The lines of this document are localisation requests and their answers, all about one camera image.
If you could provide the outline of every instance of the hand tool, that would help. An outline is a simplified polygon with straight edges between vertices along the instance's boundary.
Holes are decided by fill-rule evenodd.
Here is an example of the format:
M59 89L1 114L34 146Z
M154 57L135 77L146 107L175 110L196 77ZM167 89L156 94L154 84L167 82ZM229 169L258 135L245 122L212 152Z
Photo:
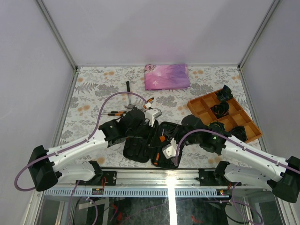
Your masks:
M126 81L126 86L127 86L127 92L130 92L129 81ZM129 98L129 105L126 105L125 108L127 109L135 108L135 105L131 104L130 94L128 94L128 98Z

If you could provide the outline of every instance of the red wire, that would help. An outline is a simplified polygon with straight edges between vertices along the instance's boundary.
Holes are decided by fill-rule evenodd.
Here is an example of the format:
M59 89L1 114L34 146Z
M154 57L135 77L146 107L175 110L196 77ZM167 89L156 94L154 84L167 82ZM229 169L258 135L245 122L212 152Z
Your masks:
M229 182L229 183L228 183L227 190L229 190L229 189L231 188L231 186L232 186L232 183L231 183L231 182Z
M104 190L105 185L106 185L106 177L104 177L104 182L103 182L103 179L102 179L103 190Z

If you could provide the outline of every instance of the floral tablecloth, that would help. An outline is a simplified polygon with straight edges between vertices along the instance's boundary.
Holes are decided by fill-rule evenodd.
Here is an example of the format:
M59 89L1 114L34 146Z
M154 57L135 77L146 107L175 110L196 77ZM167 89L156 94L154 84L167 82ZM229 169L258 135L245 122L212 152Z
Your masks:
M71 99L67 118L60 139L65 144L87 135L95 127L99 109L104 100L111 94L126 91L126 81L130 81L132 92L145 99L154 97L153 107L161 109L159 122L169 121L181 123L191 114L187 107L189 100L218 90L226 84L231 88L233 96L250 115L244 89L236 67L188 67L191 88L188 90L145 91L144 67L82 67L79 72L75 90ZM142 105L142 101L131 97L132 103ZM128 105L126 94L112 98L105 106L105 111L124 110ZM100 123L115 117L103 115ZM260 149L258 140L250 145ZM117 144L108 149L79 158L75 163L96 160L104 167L154 167L150 161L138 163L123 157L124 144ZM186 146L183 150L180 168L214 168L220 160L244 165L235 159L209 153L199 146Z

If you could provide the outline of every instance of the wire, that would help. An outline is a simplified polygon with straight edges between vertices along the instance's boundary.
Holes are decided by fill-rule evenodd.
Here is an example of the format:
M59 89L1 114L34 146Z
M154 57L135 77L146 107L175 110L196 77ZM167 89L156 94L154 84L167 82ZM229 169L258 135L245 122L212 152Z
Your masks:
M226 216L232 220L233 222L237 223L237 224L248 224L249 222L240 222L240 221L236 221L235 219L232 219L229 215L226 214Z
M229 182L229 183L228 183L227 190L229 190L229 189L231 188L231 186L232 186L232 183L231 183L231 182Z
M103 191L104 191L104 187L105 187L105 185L106 185L106 177L103 177L102 178L102 188L103 188Z
M250 149L248 149L248 148L245 148L244 145L242 145L242 144L240 144L240 143L238 143L238 142L236 142L236 141L234 141L234 140L232 140L232 139L230 139L230 138L228 138L228 137L225 137L224 135L221 135L221 134L219 134L219 133L216 133L216 132L213 132L213 131L210 131L210 130L205 130L205 129L192 130L192 131L186 133L186 134L181 138L181 140L180 140L179 143L178 143L177 149L176 149L175 163L174 163L175 166L178 166L178 155L179 155L179 149L180 149L180 146L181 146L182 142L184 141L184 139L186 139L187 136L189 136L189 135L191 135L191 134L193 134L193 133L196 133L196 132L206 132L206 133L210 133L210 134L213 134L213 135L217 135L217 136L219 136L219 137L222 137L222 138L224 138L225 140L230 141L231 143L233 143L233 144L237 145L238 147L242 148L243 150L246 150L246 151L248 151L248 152L250 152L250 153L252 153L252 154L254 154L254 155L256 155L256 156L259 156L259 157L261 157L261 158L263 158L263 159L266 159L266 160L268 160L268 161L271 162L271 163L274 163L274 164L276 164L276 165L282 166L282 167L284 167L285 169L288 169L288 170L291 170L291 171L293 171L293 172L295 172L295 173L297 173L297 174L300 174L300 171L298 171L298 170L296 170L296 169L294 169L294 168L291 168L290 166L284 165L284 164L282 164L282 163L280 163L280 162L277 162L277 161L274 160L274 159L270 159L270 158L268 158L267 156L264 156L264 155L262 155L262 154L259 154L258 152L255 152L255 151L253 151L253 150L250 150Z
M246 220L246 221L248 221L248 222L250 222L250 223L252 223L252 224L254 224L254 225L261 225L261 224L263 224L263 217L259 214L259 212L258 212L256 209L252 208L252 207L251 207L250 205L248 205L248 204L245 204L245 203L243 203L243 202L236 201L236 200L234 199L235 187L236 187L239 183L240 183L240 182L235 183L235 185L234 185L233 188L232 188L232 201L234 202L233 205L234 205L235 209L236 209L237 212L243 217L244 220ZM260 221L259 223L255 223L255 222L249 220L246 216L243 215L243 213L241 213L241 211L238 209L236 203L237 203L237 204L240 204L240 205L244 205L244 206L249 207L253 212L255 212L255 213L258 215L258 217L260 218L261 221Z
M117 214L118 209L119 209L119 205L120 205L120 198L119 198L119 201L118 201L118 207L115 209L115 212L114 212L114 214L113 214L113 216L112 216L112 218L109 222L111 222L113 220L114 216Z
M71 212L70 212L71 211L71 202L72 202L72 198L73 198L73 195L75 193L75 190L76 190L77 186L79 185L79 182L80 182L80 180L76 182L75 187L74 187L74 189L73 189L73 191L72 191L72 193L70 195L70 198L69 198L69 201L68 201L68 204L67 204L67 217L69 219L69 225L72 225L71 218L70 218L70 214L71 214Z
M76 143L76 144L74 144L74 145L72 145L72 146L69 146L69 147L66 147L66 148L64 148L64 149L61 149L61 150L57 151L57 154L63 153L63 152L65 152L65 151L68 151L68 150L70 150L70 149L72 149L72 148L75 148L75 147L77 147L77 146L79 146L79 145L82 145L82 144L86 143L89 139L91 139L91 138L93 137L93 135L95 134L95 132L97 131L98 127L99 127L101 114L102 114L102 111L103 111L103 108L104 108L105 104L108 102L109 99L111 99L112 97L114 97L114 96L116 96L116 95L119 95L119 94L131 94L131 95L135 95L135 96L138 96L139 98L141 98L145 103L147 103L147 100L146 100L146 99L144 99L142 96L140 96L140 95L138 95L138 94L135 94L135 93L133 93L133 92L121 91L121 92L117 92L117 93L112 94L112 95L109 96L109 97L104 101L104 103L102 104L102 106L101 106L101 108L100 108L100 111L99 111L99 115L98 115L98 119L97 119L97 122L96 122L96 126L95 126L94 130L92 131L92 133L90 134L90 136L88 137L88 139L87 139L87 140L84 139L83 141L81 141L81 142L79 142L79 143ZM31 187L31 188L27 188L27 189L19 187L19 185L18 185L18 180L19 180L21 174L22 174L25 170L27 170L29 167L33 166L35 163L40 162L40 161L42 161L42 160L44 160L44 159L46 159L46 158L50 158L50 157L55 156L55 155L56 155L56 152L51 153L51 154L46 155L46 156L43 156L43 157L41 157L41 158L38 158L38 159L33 160L32 162L28 163L23 169L20 170L20 172L19 172L19 173L17 174L17 176L15 177L15 181L14 181L15 188L16 188L17 190L19 190L19 191L32 191L32 190L34 190L35 187Z
M93 205L95 206L96 217L95 217L95 220L94 220L94 222L93 222L93 224L92 224L92 225L95 225L96 222L97 222L97 219L98 219L98 207L97 207L96 203L95 203L93 200L91 200L90 198L88 198L88 200L89 200L91 203L93 203Z

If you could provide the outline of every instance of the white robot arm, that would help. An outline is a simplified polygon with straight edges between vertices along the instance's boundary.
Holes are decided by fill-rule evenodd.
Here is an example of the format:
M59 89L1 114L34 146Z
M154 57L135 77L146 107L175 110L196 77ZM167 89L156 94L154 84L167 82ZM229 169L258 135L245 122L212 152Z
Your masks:
M35 163L29 168L36 190L43 191L53 187L57 183L74 183L76 180L94 181L95 184L99 184L103 173L96 162L84 162L79 165L73 165L72 162L94 151L102 151L114 144L124 142L128 137L138 138L145 142L149 148L155 146L156 148L153 149L159 150L158 153L160 154L158 154L158 156L163 158L163 160L165 160L164 162L174 162L178 140L182 138L183 134L189 131L186 129L187 125L185 124L187 120L183 119L182 125L170 123L176 127L175 129L170 129L176 135L171 135L169 132L169 140L163 140L159 138L161 135L159 126L162 126L163 123L158 125L155 120L160 115L161 111L159 109L151 109L150 107L146 113L140 110L132 110L119 122L112 120L101 125L92 137L86 136L48 150L45 150L43 146L36 147L29 163L45 154L53 155L53 153L55 153L55 155ZM188 116L190 117L188 118L190 122L191 119L192 121L199 120L191 116L192 115ZM297 200L300 189L300 175L299 173L284 168L282 165L291 166L299 171L299 159L291 157L289 160L286 160L285 158L259 151L240 141L235 136L228 138L229 140L223 140L221 144L217 143L218 150L215 150L214 144L212 148L211 143L206 142L206 140L210 139L208 136L202 137L201 139L194 136L187 139L180 147L183 148L184 145L189 144L200 144L205 150L216 152L228 158L238 159L252 167L241 167L221 161L214 172L216 179L255 185L267 190L272 190L276 196L286 201L295 202ZM82 142L82 144L71 150L58 153L59 150L80 142ZM158 159L156 155L153 158L156 158L156 162L151 160L154 165L163 167L162 164L159 163L160 159ZM271 163L268 159L275 160L277 163Z

